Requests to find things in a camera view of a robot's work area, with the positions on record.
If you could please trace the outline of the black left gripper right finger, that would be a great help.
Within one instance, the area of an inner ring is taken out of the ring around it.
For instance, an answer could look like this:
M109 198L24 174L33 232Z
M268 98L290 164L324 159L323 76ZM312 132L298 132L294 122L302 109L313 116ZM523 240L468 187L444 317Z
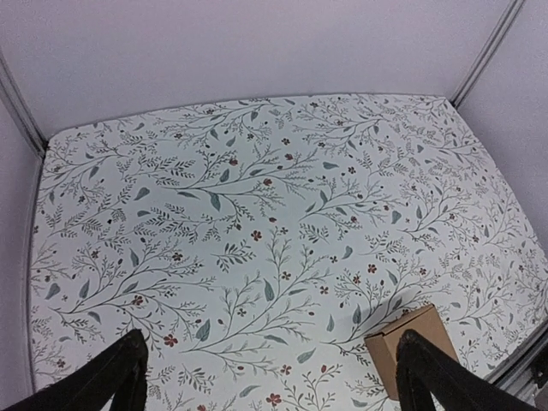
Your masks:
M534 410L461 366L414 330L396 348L396 387L402 410Z

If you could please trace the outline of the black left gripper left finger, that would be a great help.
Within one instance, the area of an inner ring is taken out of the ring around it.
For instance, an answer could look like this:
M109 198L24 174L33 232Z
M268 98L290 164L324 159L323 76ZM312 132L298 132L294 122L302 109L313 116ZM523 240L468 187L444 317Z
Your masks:
M143 410L149 351L142 332L133 329L83 367L9 410Z

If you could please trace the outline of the brown cardboard box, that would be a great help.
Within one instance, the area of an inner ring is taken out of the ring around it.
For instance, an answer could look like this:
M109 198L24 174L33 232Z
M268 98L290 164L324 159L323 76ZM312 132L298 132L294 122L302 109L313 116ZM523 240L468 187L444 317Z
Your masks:
M365 345L384 389L393 401L399 400L396 387L396 347L407 330L417 331L453 360L458 360L449 334L433 304L405 313L372 333L365 338Z

